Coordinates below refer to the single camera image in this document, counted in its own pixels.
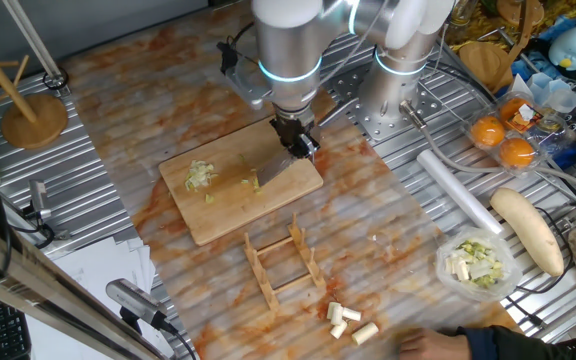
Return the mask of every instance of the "white cylinder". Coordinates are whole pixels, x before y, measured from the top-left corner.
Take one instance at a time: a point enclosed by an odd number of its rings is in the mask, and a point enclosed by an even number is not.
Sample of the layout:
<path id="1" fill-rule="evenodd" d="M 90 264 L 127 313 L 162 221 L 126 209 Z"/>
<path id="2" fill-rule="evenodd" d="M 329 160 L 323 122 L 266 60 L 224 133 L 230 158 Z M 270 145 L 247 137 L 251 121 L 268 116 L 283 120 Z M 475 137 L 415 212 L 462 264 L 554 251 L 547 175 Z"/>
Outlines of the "white cylinder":
<path id="1" fill-rule="evenodd" d="M 419 32 L 426 35 L 437 32 L 444 24 L 454 5 L 455 0 L 428 0 L 428 7 L 424 18 L 421 20 Z"/>
<path id="2" fill-rule="evenodd" d="M 335 306 L 335 308 L 332 310 L 332 315 L 330 316 L 330 323 L 335 326 L 341 325 L 341 323 L 344 322 L 342 318 L 342 313 L 343 313 L 343 307 L 341 305 Z"/>
<path id="3" fill-rule="evenodd" d="M 375 323 L 370 323 L 352 334 L 352 341 L 354 341 L 356 345 L 361 345 L 378 332 L 379 328 L 377 325 L 375 325 Z"/>
<path id="4" fill-rule="evenodd" d="M 265 24 L 287 29 L 309 22 L 323 6 L 323 0 L 253 0 L 252 12 Z"/>
<path id="5" fill-rule="evenodd" d="M 490 230 L 495 234 L 504 231 L 501 224 L 490 215 L 488 210 L 457 180 L 432 151 L 422 151 L 417 156 L 417 161 L 478 227 Z"/>
<path id="6" fill-rule="evenodd" d="M 428 0 L 399 0 L 386 31 L 386 47 L 400 49 L 415 35 L 426 13 Z"/>
<path id="7" fill-rule="evenodd" d="M 361 313 L 359 311 L 351 310 L 348 308 L 344 308 L 341 312 L 341 316 L 345 317 L 348 320 L 359 321 L 361 320 Z"/>
<path id="8" fill-rule="evenodd" d="M 328 316 L 326 317 L 328 320 L 332 319 L 332 313 L 335 310 L 336 306 L 341 306 L 340 303 L 336 303 L 334 301 L 328 304 Z"/>
<path id="9" fill-rule="evenodd" d="M 345 321 L 342 321 L 340 325 L 336 325 L 335 327 L 332 328 L 332 330 L 330 330 L 330 335 L 334 336 L 335 339 L 339 339 L 341 334 L 343 334 L 344 331 L 346 331 L 347 327 L 348 327 L 348 323 Z"/>

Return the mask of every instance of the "person's hand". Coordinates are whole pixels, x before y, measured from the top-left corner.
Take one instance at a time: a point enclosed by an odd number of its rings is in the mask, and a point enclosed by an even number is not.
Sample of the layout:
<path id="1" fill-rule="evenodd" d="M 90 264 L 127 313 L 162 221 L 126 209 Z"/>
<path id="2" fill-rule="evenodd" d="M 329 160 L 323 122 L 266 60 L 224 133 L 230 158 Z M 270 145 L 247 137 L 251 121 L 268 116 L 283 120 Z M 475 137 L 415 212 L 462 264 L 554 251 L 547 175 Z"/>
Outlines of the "person's hand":
<path id="1" fill-rule="evenodd" d="M 399 360 L 471 360 L 465 335 L 450 337 L 430 329 L 417 329 L 403 338 Z"/>

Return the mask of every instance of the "blue plush toy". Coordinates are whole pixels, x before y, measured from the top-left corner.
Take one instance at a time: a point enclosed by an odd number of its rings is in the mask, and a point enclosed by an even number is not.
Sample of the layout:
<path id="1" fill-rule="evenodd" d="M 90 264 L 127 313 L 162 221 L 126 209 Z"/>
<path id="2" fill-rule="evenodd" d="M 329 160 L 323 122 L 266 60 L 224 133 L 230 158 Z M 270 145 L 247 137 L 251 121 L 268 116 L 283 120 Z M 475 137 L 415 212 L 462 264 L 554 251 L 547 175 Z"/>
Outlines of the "blue plush toy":
<path id="1" fill-rule="evenodd" d="M 576 70 L 576 28 L 561 34 L 552 43 L 548 57 L 554 65 L 564 67 L 568 71 Z"/>

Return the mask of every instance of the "sleeve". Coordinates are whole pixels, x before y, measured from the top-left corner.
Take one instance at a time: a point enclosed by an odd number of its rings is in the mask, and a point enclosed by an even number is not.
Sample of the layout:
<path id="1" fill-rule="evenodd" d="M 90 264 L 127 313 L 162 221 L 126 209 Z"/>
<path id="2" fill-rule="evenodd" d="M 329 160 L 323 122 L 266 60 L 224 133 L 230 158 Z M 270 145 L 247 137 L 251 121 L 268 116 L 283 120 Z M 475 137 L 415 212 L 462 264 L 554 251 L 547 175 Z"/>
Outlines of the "sleeve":
<path id="1" fill-rule="evenodd" d="M 497 344 L 494 341 L 495 332 L 491 328 L 466 329 L 459 327 L 458 335 L 466 335 L 472 360 L 499 360 Z"/>
<path id="2" fill-rule="evenodd" d="M 513 332 L 502 326 L 484 329 L 459 328 L 458 334 L 466 335 L 472 360 L 572 360 L 567 349 L 546 344 Z"/>
<path id="3" fill-rule="evenodd" d="M 502 326 L 492 326 L 499 360 L 573 360 L 573 354 L 563 347 L 546 344 L 518 334 Z"/>

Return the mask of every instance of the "cutting board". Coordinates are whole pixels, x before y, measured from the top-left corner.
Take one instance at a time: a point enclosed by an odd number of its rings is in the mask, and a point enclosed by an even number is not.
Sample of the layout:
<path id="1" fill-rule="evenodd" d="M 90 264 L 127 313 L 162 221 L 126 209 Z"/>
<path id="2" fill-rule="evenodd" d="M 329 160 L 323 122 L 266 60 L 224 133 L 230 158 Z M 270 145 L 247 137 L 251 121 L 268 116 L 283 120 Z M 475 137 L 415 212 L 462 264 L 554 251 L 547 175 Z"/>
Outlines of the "cutting board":
<path id="1" fill-rule="evenodd" d="M 270 119 L 262 120 L 159 165 L 159 171 L 199 246 L 256 220 L 320 188 L 324 181 L 308 160 L 299 160 L 255 192 L 254 170 L 280 153 Z M 193 160 L 215 167 L 212 184 L 197 191 L 186 190 L 185 181 Z M 214 198 L 206 202 L 206 194 Z"/>

